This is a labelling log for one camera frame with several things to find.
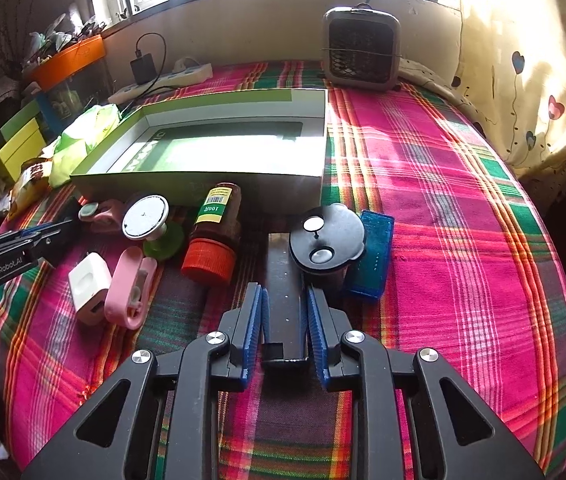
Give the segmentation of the black bar device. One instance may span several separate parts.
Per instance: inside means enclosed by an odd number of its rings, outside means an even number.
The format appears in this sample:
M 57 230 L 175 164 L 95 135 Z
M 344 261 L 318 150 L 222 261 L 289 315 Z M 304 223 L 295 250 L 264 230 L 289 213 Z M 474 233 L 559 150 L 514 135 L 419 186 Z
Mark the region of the black bar device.
M 270 233 L 262 285 L 262 366 L 295 370 L 309 361 L 304 281 L 289 246 L 289 233 Z

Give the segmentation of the white charger cube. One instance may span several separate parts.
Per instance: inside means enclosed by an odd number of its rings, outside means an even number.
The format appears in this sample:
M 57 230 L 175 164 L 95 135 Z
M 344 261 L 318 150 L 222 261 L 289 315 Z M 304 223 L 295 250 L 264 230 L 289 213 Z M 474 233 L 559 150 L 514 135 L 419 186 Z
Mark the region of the white charger cube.
M 96 252 L 89 252 L 67 274 L 76 318 L 94 326 L 104 318 L 104 303 L 112 283 L 106 261 Z

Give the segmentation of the pink mint round gadget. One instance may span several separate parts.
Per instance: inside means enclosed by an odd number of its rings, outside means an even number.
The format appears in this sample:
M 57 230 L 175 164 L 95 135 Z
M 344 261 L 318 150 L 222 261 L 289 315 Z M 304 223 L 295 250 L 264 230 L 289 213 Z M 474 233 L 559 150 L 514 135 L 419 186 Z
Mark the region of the pink mint round gadget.
M 94 233 L 116 233 L 122 229 L 124 204 L 119 200 L 86 203 L 78 211 L 78 219 Z

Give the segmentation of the blue rectangular case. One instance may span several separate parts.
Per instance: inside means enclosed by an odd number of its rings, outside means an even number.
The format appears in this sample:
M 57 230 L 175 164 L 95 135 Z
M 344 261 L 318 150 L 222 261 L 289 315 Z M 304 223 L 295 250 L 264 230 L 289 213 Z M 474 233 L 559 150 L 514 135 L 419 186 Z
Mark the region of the blue rectangular case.
M 395 219 L 364 210 L 361 212 L 361 221 L 365 231 L 364 251 L 349 266 L 343 289 L 349 295 L 379 301 L 386 288 Z

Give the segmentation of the brown bottle red cap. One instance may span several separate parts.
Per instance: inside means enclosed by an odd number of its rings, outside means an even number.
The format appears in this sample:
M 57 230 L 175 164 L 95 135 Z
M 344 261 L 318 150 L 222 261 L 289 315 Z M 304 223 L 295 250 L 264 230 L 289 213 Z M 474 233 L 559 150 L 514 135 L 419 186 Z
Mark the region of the brown bottle red cap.
M 207 287 L 231 283 L 241 238 L 241 203 L 241 188 L 234 183 L 219 182 L 208 191 L 183 258 L 186 278 Z

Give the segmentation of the black oval device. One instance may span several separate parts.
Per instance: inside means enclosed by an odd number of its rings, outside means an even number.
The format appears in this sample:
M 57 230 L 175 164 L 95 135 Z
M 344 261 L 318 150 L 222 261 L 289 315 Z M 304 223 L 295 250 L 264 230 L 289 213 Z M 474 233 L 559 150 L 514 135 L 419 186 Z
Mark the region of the black oval device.
M 303 272 L 317 278 L 343 280 L 365 247 L 361 218 L 335 203 L 302 214 L 289 231 L 292 257 Z

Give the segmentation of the pink clip holder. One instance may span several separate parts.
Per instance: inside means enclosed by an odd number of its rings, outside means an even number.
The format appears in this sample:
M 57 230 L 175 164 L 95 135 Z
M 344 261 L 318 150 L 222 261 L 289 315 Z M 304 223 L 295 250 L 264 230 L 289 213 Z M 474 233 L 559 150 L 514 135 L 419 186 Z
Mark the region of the pink clip holder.
M 142 249 L 131 246 L 118 259 L 112 282 L 104 301 L 104 316 L 108 322 L 138 330 L 149 312 L 157 261 L 146 257 Z

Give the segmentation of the white disc green base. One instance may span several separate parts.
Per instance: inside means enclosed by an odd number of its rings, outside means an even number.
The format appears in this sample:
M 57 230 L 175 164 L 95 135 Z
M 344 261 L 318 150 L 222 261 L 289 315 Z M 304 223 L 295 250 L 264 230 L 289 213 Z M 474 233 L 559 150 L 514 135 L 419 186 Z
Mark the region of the white disc green base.
M 157 261 L 176 256 L 184 241 L 180 224 L 168 218 L 169 210 L 163 195 L 152 194 L 136 200 L 123 215 L 123 234 L 141 242 L 143 254 Z

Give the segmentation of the green tissue pack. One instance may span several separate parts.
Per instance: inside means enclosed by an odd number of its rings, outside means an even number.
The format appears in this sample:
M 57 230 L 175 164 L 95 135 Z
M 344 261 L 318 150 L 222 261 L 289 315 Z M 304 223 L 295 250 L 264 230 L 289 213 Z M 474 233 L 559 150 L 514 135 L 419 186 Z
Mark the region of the green tissue pack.
M 59 136 L 52 155 L 51 188 L 70 180 L 78 165 L 120 124 L 115 104 L 94 105 L 77 117 Z

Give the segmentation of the plaid pink green cloth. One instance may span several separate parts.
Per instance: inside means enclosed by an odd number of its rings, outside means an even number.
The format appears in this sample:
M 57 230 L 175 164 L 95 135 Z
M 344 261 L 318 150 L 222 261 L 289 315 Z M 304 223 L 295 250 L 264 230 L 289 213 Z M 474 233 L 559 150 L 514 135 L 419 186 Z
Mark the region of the plaid pink green cloth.
M 386 288 L 345 302 L 390 349 L 437 349 L 551 479 L 566 471 L 566 276 L 536 206 L 451 104 L 405 82 L 330 88 L 322 197 L 395 220 Z M 159 267 L 141 330 L 75 314 L 67 275 L 89 252 L 115 266 L 122 234 L 82 232 L 57 266 L 0 287 L 6 448 L 24 469 L 131 352 L 169 352 L 216 327 L 257 278 L 270 219 L 245 223 L 231 286 L 202 289 Z

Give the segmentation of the white power strip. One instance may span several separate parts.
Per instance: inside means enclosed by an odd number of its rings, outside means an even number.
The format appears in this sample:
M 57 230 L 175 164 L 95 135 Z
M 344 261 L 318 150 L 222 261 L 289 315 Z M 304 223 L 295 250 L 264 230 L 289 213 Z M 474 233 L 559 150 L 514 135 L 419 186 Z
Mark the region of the white power strip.
M 154 90 L 192 86 L 192 84 L 200 84 L 211 77 L 213 77 L 213 65 L 209 63 L 188 67 L 178 73 L 171 72 L 161 75 L 155 84 L 149 82 L 147 84 L 128 84 L 128 86 L 120 88 L 112 96 L 109 96 L 108 103 L 124 104 L 137 99 L 141 94 L 148 96 Z

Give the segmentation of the green cardboard box tray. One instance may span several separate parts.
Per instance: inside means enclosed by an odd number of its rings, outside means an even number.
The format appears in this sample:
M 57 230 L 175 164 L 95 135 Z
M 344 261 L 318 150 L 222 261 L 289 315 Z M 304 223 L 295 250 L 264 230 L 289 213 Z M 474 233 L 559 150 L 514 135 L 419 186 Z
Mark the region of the green cardboard box tray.
M 197 207 L 219 182 L 265 214 L 321 203 L 327 93 L 257 89 L 143 105 L 84 158 L 70 181 L 88 200 L 161 194 Z

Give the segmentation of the orange plastic tray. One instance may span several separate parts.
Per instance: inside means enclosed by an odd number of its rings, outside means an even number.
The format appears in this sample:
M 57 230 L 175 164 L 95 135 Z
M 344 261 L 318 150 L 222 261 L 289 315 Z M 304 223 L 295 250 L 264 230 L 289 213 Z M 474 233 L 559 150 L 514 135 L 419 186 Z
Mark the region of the orange plastic tray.
M 36 82 L 42 91 L 49 91 L 89 65 L 101 61 L 105 55 L 102 36 L 93 36 L 56 53 L 35 67 L 24 79 L 28 84 Z

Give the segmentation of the black power adapter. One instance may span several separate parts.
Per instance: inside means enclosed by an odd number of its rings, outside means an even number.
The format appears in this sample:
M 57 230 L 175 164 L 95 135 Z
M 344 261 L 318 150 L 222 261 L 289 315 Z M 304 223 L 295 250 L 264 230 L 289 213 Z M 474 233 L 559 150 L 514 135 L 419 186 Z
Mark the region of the black power adapter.
M 141 86 L 155 79 L 156 67 L 151 53 L 143 54 L 140 50 L 136 52 L 136 56 L 130 61 L 134 82 Z

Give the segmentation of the cream heart pattern curtain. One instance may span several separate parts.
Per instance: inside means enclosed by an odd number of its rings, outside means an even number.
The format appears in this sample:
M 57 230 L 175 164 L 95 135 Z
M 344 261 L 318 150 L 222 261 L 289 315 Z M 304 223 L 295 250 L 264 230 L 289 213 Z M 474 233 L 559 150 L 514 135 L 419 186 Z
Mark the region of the cream heart pattern curtain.
M 566 0 L 460 0 L 458 93 L 518 178 L 566 164 Z

